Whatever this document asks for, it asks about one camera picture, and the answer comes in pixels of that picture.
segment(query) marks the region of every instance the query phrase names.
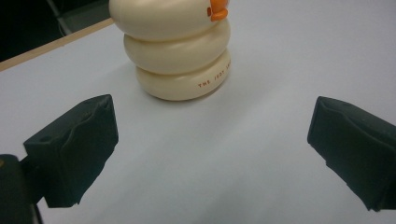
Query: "wooden table edge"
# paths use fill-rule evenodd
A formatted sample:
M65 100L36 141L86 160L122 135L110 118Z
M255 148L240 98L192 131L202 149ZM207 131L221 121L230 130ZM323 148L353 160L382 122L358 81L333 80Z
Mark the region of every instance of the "wooden table edge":
M71 43L75 40L78 40L86 35L89 35L91 33L94 33L100 29L103 29L111 24L113 24L113 20L111 18L104 20L104 21L100 21L92 26L89 26L85 29L82 29L80 31L77 31L71 35L67 35L65 37L62 37L60 39L54 40L52 42L49 42L46 45L43 45L41 47L38 47L36 49L32 49L29 50L23 54L20 54L18 56L15 56L13 58L10 58L8 60L5 60L3 62L0 63L0 72L4 71L8 68L11 68L13 66L16 66L20 63L24 63L26 61L29 61L41 54L45 54L53 49L57 49L59 47L62 47L68 43Z

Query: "white table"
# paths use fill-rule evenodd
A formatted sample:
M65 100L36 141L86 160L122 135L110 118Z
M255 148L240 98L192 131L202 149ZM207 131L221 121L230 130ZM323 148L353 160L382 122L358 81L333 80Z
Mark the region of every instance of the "white table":
M0 153L77 103L113 96L120 142L46 223L394 223L368 212L306 143L318 96L396 124L396 1L230 4L233 64L213 94L172 103L141 90L111 25L0 74Z

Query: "cream stacking ring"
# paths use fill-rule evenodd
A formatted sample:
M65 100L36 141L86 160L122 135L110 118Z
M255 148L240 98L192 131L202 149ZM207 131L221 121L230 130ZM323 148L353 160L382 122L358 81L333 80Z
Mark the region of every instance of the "cream stacking ring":
M215 25L209 0L110 0L109 11L127 35L147 41L179 39Z
M230 69L230 54L225 50L210 65L183 75L163 76L136 67L137 80L143 89L158 98L170 101L190 100L218 87Z
M124 36L129 58L140 68L162 75L197 70L217 59L227 48L230 24L220 21L201 34L179 40L148 42Z
M181 101L213 91L227 77L228 0L110 0L124 48L149 94Z

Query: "orange toy piece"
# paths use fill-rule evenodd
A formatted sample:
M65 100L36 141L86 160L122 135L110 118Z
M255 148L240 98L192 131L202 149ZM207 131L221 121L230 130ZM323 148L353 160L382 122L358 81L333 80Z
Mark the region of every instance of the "orange toy piece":
M210 5L212 6L211 12L208 9L208 16L211 16L212 21L221 21L228 15L227 5L228 0L210 0Z

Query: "stacking toy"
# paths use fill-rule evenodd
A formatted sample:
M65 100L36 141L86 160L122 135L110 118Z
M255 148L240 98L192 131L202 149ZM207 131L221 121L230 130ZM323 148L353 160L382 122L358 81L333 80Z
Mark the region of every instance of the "stacking toy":
M126 54L149 94L170 101L205 95L230 70L228 0L110 0Z

